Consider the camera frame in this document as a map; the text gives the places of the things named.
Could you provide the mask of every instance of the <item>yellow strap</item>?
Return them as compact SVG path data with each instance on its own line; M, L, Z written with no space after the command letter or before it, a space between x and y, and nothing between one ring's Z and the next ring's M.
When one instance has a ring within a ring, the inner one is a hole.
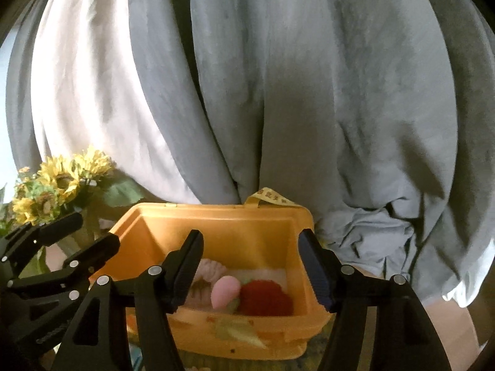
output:
M248 206L254 204L258 205L259 201L265 201L274 205L300 206L268 187L264 187L258 192L249 196L244 204Z

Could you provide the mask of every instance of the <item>round metal joint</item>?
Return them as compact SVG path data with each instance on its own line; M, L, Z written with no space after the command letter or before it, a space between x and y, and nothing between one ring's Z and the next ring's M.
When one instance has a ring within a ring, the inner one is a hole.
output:
M106 285L110 281L110 278L107 275L100 276L96 283L99 284L100 286Z
M152 276L155 276L155 275L160 275L160 274L161 274L161 270L162 270L162 269L161 269L161 267L160 267L160 266L158 266L158 265L154 265L154 266L152 266L152 267L150 267L150 268L148 269L148 273L149 273L150 275L152 275Z
M341 272L344 275L352 275L354 273L354 268L351 265L343 265L341 267Z
M79 292L77 290L73 290L69 293L69 298L74 301L79 298Z
M397 284L405 284L405 282L407 282L407 280L402 275L395 275L394 276L394 282Z

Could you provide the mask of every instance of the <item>red fuzzy ball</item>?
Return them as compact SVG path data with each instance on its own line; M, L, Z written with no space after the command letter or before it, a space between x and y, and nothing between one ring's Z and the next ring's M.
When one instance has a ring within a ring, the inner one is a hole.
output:
M292 299L272 280L253 280L241 287L238 312L251 317L289 317Z

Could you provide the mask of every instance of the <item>orange container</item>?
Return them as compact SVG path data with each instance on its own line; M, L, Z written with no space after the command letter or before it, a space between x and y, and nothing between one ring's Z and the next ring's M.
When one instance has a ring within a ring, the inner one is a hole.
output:
M310 212L302 207L260 205L138 204L111 230L120 237L120 250L97 274L114 280L138 276L178 250L192 229L204 236L204 258L229 269L285 268L288 294L294 301L292 317L244 317L180 307L169 315L177 348L189 352L252 360L285 360L301 356L308 339L330 319L318 304L298 253L298 235L313 228ZM265 347L216 336L218 321L251 324ZM137 331L136 319L127 317Z

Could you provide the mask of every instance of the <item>pink egg-shaped toy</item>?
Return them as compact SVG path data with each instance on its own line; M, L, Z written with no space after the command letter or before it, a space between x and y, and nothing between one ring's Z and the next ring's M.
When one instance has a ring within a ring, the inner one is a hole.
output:
M211 290L211 306L213 309L224 309L227 304L239 296L241 282L233 276L221 277Z

